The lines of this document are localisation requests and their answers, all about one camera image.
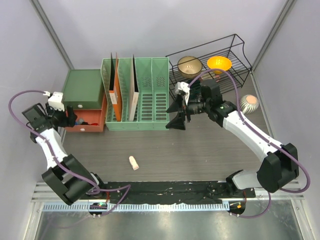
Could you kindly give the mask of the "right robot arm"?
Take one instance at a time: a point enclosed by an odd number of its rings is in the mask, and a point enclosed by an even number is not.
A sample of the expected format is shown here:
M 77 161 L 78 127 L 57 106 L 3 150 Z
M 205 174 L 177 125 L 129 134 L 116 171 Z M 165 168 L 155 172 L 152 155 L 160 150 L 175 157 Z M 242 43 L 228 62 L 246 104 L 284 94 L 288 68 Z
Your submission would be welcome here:
M 239 170 L 226 180 L 226 193 L 233 198 L 248 188 L 263 188 L 275 193 L 299 176 L 298 165 L 288 155 L 298 156 L 297 149 L 288 143 L 283 145 L 252 124 L 230 101 L 223 100 L 220 87 L 213 79 L 200 83 L 200 94 L 190 100 L 190 88 L 186 82 L 178 82 L 174 88 L 175 100 L 167 113 L 176 113 L 176 117 L 167 125 L 167 129 L 185 130 L 186 122 L 192 115 L 206 113 L 210 120 L 238 137 L 261 161 L 257 171 Z

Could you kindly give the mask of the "drawer box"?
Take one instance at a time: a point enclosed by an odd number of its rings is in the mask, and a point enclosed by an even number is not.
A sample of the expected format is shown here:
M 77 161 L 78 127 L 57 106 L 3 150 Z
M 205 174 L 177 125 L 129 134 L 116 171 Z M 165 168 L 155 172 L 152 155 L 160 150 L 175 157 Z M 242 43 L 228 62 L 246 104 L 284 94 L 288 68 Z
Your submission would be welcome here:
M 100 133 L 104 131 L 107 97 L 100 69 L 73 69 L 66 76 L 63 87 L 63 103 L 72 106 L 77 115 L 76 121 L 98 123 L 93 125 L 75 125 L 67 127 L 67 132 Z

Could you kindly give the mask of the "blue grey bottle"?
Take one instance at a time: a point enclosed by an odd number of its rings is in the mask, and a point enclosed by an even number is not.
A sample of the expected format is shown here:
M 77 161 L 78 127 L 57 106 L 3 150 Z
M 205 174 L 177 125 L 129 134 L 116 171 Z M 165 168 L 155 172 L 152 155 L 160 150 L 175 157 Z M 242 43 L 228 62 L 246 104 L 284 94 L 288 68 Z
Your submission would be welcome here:
M 80 118 L 79 120 L 77 120 L 75 122 L 75 125 L 81 125 L 84 122 L 84 120 L 82 118 Z

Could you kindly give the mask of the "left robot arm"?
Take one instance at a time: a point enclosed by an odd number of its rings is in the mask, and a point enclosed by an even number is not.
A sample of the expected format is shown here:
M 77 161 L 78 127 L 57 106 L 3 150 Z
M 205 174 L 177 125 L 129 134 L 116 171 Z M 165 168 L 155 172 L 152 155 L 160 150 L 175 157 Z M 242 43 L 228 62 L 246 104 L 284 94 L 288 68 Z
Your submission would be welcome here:
M 101 178 L 89 172 L 72 154 L 67 154 L 58 128 L 74 127 L 77 120 L 73 107 L 55 110 L 48 103 L 37 103 L 22 112 L 31 126 L 30 138 L 41 146 L 47 161 L 43 181 L 67 205 L 90 194 L 100 200 L 107 192 Z

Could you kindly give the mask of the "green file organizer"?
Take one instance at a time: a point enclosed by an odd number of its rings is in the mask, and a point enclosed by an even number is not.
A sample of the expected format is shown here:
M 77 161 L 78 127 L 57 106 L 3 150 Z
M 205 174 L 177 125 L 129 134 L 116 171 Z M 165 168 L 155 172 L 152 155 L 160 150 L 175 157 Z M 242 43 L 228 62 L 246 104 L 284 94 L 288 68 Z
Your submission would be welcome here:
M 104 58 L 100 74 L 107 98 L 105 125 L 110 131 L 166 131 L 169 123 L 169 58 L 136 57 L 134 59 L 138 99 L 132 121 L 129 120 L 132 96 L 132 58 L 119 58 L 117 68 L 122 98 L 122 117 L 117 121 L 109 87 L 116 58 Z

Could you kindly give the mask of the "red black stamp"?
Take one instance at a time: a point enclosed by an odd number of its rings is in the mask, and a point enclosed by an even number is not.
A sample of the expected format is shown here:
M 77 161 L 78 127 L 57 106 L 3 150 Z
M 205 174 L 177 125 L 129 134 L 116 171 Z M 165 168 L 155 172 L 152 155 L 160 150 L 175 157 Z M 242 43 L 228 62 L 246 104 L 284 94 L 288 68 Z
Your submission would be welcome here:
M 98 126 L 99 124 L 94 122 L 94 123 L 89 123 L 89 122 L 82 122 L 80 125 L 85 125 L 85 126 Z

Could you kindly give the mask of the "orange folder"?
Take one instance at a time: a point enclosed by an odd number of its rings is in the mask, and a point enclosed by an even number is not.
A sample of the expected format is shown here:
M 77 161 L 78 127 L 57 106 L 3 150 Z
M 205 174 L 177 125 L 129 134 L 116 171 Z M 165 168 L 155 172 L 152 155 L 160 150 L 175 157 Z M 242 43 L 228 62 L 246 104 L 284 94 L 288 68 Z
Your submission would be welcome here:
M 122 110 L 123 110 L 123 102 L 122 102 L 122 94 L 119 82 L 119 58 L 118 54 L 115 54 L 115 58 L 111 55 L 111 65 L 110 65 L 110 82 L 109 82 L 109 95 L 111 99 L 111 103 L 114 110 L 114 115 L 117 122 L 122 120 Z

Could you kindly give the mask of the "white folder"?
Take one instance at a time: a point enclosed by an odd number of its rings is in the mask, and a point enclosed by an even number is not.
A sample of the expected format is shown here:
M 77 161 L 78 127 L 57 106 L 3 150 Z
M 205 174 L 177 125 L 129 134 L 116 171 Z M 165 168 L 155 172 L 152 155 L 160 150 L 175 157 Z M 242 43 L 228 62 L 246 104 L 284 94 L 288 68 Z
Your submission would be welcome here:
M 128 120 L 130 122 L 134 121 L 138 99 L 139 99 L 139 88 L 138 88 L 138 82 L 137 82 L 135 57 L 133 55 L 131 59 L 131 66 L 130 66 L 130 91 L 129 91 L 129 108 L 128 108 Z

